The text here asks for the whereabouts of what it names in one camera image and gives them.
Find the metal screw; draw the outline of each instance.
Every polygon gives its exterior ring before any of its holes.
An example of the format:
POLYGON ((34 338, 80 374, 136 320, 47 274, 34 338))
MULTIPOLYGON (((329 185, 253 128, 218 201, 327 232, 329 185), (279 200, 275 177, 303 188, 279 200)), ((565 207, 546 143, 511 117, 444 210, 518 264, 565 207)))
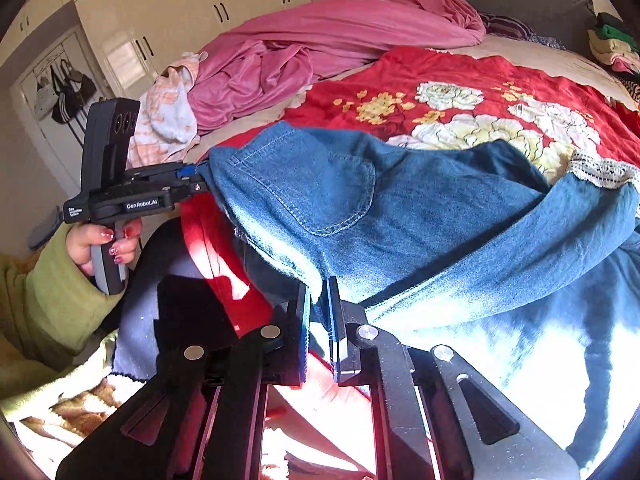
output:
POLYGON ((372 340, 378 337, 378 329, 371 325, 360 325, 358 335, 363 339, 372 340))
POLYGON ((441 361, 447 363, 453 359, 453 350, 445 345, 438 345, 433 349, 433 355, 435 355, 441 361))
POLYGON ((275 325, 263 326, 260 335, 265 339, 276 339, 280 335, 280 328, 275 325))
POLYGON ((184 351, 184 357, 189 361, 197 361, 204 355, 204 348, 198 345, 192 345, 184 351))

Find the lace trim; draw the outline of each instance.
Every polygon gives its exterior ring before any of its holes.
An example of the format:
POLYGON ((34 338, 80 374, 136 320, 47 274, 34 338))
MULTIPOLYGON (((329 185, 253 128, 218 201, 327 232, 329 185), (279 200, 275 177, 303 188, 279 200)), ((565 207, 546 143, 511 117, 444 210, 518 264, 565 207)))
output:
MULTIPOLYGON (((566 172, 604 189, 618 189, 625 184, 631 184, 640 193, 640 170, 628 162, 601 158, 588 155, 582 150, 575 150, 566 172)), ((640 203, 636 216, 640 218, 640 203)))

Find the green cloth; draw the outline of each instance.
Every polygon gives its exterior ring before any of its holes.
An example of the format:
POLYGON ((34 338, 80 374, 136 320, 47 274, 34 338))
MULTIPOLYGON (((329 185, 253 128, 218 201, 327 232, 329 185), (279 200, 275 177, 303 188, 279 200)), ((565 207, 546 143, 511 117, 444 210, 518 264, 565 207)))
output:
POLYGON ((66 252, 69 229, 60 227, 27 274, 0 256, 0 409, 10 422, 109 373, 114 335, 81 368, 71 366, 120 296, 101 293, 76 267, 66 252))
POLYGON ((601 40, 621 40, 628 43, 634 52, 638 52, 636 40, 634 40, 630 35, 620 32, 615 27, 611 27, 611 25, 596 27, 595 31, 601 40))

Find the white flower pattern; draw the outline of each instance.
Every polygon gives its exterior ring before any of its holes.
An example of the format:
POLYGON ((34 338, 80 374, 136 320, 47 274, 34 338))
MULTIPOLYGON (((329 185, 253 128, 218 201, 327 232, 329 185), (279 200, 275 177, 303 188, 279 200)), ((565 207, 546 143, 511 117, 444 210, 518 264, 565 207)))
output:
POLYGON ((543 147, 542 135, 515 119, 470 114, 455 115, 447 124, 420 124, 411 136, 392 137, 388 143, 414 150, 465 150, 498 139, 519 149, 552 184, 564 174, 574 151, 571 144, 559 141, 543 147))
POLYGON ((434 110, 439 111, 450 108, 473 110, 484 101, 482 91, 453 83, 428 81, 420 83, 416 91, 416 101, 428 104, 434 110))
POLYGON ((565 144, 574 144, 590 155, 597 155, 600 134, 588 125, 580 113, 557 103, 545 103, 523 96, 524 103, 509 106, 507 110, 527 123, 534 123, 548 137, 565 144))

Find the jeans back pocket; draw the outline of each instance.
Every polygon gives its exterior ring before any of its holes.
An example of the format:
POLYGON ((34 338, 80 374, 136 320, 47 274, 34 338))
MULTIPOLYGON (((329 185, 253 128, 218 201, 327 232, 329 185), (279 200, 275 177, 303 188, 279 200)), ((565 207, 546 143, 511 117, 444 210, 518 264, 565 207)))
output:
POLYGON ((376 181, 370 161, 332 152, 286 123, 269 130, 228 162, 266 188, 306 231, 331 236, 367 213, 376 181))

